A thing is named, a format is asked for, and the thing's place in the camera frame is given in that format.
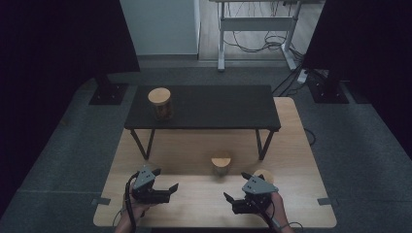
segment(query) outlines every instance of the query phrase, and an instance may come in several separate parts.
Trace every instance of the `human hand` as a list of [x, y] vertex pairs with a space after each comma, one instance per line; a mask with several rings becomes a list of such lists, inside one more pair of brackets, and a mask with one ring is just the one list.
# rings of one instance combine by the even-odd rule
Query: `human hand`
[[272, 204], [266, 209], [266, 214], [273, 216], [278, 222], [281, 229], [276, 229], [277, 232], [293, 233], [293, 229], [289, 226], [288, 218], [285, 212], [285, 206], [282, 196], [278, 192], [272, 192], [271, 194]]

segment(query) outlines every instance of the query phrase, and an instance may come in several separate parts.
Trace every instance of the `wooden table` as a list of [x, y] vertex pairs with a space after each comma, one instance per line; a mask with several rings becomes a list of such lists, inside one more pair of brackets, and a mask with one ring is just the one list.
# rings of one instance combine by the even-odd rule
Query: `wooden table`
[[[235, 199], [243, 198], [241, 188], [246, 180], [240, 173], [265, 169], [274, 175], [289, 221], [304, 227], [333, 227], [336, 218], [332, 207], [318, 203], [327, 194], [294, 102], [285, 97], [274, 100], [282, 128], [275, 133], [264, 161], [251, 156], [257, 152], [254, 130], [159, 130], [150, 160], [136, 152], [136, 143], [124, 130], [101, 195], [111, 202], [97, 207], [94, 224], [112, 225], [121, 208], [125, 183], [148, 165], [162, 169], [154, 189], [167, 189], [175, 183], [179, 189], [170, 203], [151, 208], [139, 222], [141, 226], [265, 228], [258, 216], [235, 215], [223, 196], [226, 192]], [[139, 133], [142, 143], [147, 143], [150, 130]], [[228, 175], [222, 178], [213, 175], [211, 156], [217, 150], [232, 154]]]

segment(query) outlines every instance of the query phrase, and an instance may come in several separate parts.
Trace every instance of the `black curtain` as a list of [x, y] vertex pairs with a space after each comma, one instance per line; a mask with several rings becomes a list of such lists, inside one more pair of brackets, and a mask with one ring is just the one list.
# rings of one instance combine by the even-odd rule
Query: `black curtain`
[[303, 68], [343, 67], [412, 158], [412, 5], [327, 0]]
[[79, 86], [139, 70], [119, 0], [0, 3], [1, 215]]

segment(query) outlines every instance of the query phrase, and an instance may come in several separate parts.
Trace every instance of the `wooden cup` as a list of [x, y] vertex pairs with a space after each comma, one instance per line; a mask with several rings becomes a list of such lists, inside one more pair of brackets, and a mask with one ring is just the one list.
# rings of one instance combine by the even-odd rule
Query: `wooden cup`
[[154, 117], [157, 120], [167, 120], [173, 116], [170, 91], [164, 87], [153, 89], [148, 95], [154, 107]]
[[212, 155], [213, 170], [216, 175], [222, 177], [229, 171], [230, 154], [227, 151], [217, 151]]

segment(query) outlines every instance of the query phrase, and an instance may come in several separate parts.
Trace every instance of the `stand base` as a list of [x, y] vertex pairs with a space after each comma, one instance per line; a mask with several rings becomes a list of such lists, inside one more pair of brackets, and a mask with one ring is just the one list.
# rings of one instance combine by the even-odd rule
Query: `stand base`
[[123, 100], [123, 96], [127, 91], [127, 83], [114, 83], [110, 84], [110, 87], [97, 87], [96, 91], [91, 97], [89, 105], [120, 105]]
[[308, 82], [310, 92], [312, 93], [313, 100], [318, 104], [349, 104], [345, 93], [342, 88], [338, 86], [336, 91], [332, 94], [326, 94], [325, 88], [321, 83]]

